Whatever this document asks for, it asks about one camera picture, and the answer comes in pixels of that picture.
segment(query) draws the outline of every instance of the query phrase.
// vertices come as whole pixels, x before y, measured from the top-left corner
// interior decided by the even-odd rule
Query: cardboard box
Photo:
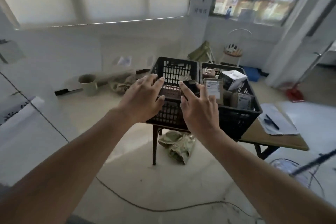
[[[223,79],[204,78],[203,84],[207,87],[209,96],[215,95],[217,104],[223,105]]]
[[[235,90],[237,89],[241,82],[247,79],[247,76],[237,70],[222,71],[218,78],[223,79],[224,89]]]

